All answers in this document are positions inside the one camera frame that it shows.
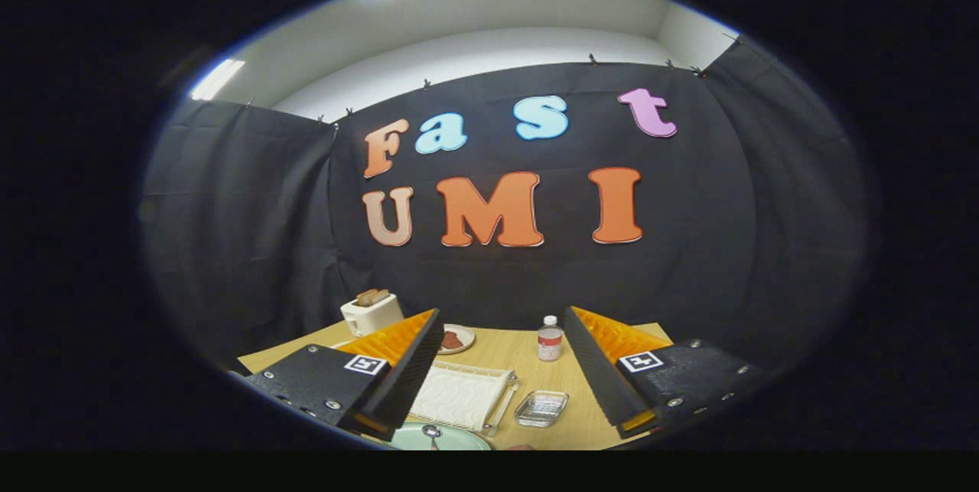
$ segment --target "water bottle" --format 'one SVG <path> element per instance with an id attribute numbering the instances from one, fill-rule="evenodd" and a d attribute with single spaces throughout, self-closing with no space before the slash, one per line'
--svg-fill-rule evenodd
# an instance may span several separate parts
<path id="1" fill-rule="evenodd" d="M 545 326 L 538 329 L 538 357 L 545 362 L 557 360 L 561 356 L 561 341 L 564 331 L 557 326 L 556 315 L 545 315 Z"/>

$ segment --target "orange letter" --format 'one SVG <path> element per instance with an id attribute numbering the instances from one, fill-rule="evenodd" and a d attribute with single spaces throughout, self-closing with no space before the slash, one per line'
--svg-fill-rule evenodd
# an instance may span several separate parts
<path id="1" fill-rule="evenodd" d="M 388 227 L 384 226 L 384 210 L 381 209 L 384 192 L 367 192 L 361 198 L 367 206 L 367 226 L 370 227 L 370 235 L 374 236 L 381 245 L 398 247 L 405 245 L 411 239 L 411 207 L 408 199 L 413 193 L 414 190 L 411 188 L 391 190 L 391 199 L 395 200 L 395 210 L 398 212 L 398 229 L 395 231 L 388 231 Z"/>
<path id="2" fill-rule="evenodd" d="M 642 176 L 634 168 L 597 168 L 588 180 L 598 184 L 601 199 L 602 221 L 591 234 L 598 243 L 629 243 L 642 237 L 642 228 L 636 226 L 636 206 L 633 203 L 633 185 Z"/>
<path id="3" fill-rule="evenodd" d="M 391 168 L 392 163 L 388 161 L 387 154 L 398 153 L 399 137 L 396 133 L 406 132 L 407 129 L 407 120 L 398 119 L 364 137 L 364 142 L 367 142 L 367 168 L 364 170 L 364 178 L 377 176 Z"/>
<path id="4" fill-rule="evenodd" d="M 445 196 L 445 224 L 447 231 L 441 243 L 448 247 L 465 247 L 473 242 L 466 233 L 465 221 L 487 245 L 493 238 L 496 225 L 503 220 L 500 245 L 504 247 L 536 247 L 545 237 L 538 233 L 534 221 L 534 187 L 541 178 L 534 172 L 510 172 L 504 174 L 496 185 L 496 191 L 487 203 L 476 191 L 469 178 L 447 178 L 438 182 L 434 189 Z"/>

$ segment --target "white dish rack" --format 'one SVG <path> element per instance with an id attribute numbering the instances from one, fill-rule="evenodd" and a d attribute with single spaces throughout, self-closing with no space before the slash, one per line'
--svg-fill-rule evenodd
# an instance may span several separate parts
<path id="1" fill-rule="evenodd" d="M 513 370 L 489 370 L 436 360 L 431 363 L 410 415 L 494 436 L 519 385 Z"/>

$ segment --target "table surface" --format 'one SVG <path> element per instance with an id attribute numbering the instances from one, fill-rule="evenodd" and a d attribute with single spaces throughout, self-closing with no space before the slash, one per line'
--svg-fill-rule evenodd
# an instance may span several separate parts
<path id="1" fill-rule="evenodd" d="M 658 324 L 641 324 L 634 327 L 672 342 Z M 486 367 L 491 370 L 516 371 L 520 387 L 511 398 L 503 419 L 500 419 L 496 435 L 480 434 L 480 437 L 489 442 L 493 449 L 504 450 L 513 446 L 529 445 L 536 450 L 604 450 L 648 435 L 642 433 L 627 440 L 619 438 L 619 433 L 610 425 L 598 406 L 598 401 L 595 400 L 567 339 L 562 343 L 561 357 L 558 360 L 542 362 L 538 359 L 538 332 L 536 331 L 481 327 L 470 327 L 470 329 L 476 333 L 473 346 L 455 354 L 438 355 L 436 360 L 461 363 L 465 366 Z M 238 360 L 241 360 L 249 371 L 257 373 L 308 344 L 331 347 L 353 338 L 346 322 L 339 321 L 320 331 L 265 351 L 239 357 Z M 536 390 L 565 392 L 570 396 L 570 400 L 552 426 L 536 428 L 517 425 L 514 411 L 529 392 Z M 407 420 L 420 422 L 420 419 L 412 416 Z"/>

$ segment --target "toaster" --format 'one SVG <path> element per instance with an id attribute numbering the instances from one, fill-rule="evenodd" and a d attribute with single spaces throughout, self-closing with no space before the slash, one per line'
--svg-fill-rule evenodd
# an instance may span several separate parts
<path id="1" fill-rule="evenodd" d="M 405 320 L 402 306 L 398 304 L 398 296 L 394 294 L 370 307 L 358 306 L 357 300 L 353 299 L 340 307 L 340 313 L 343 314 L 343 319 L 354 337 L 370 335 L 379 329 Z"/>

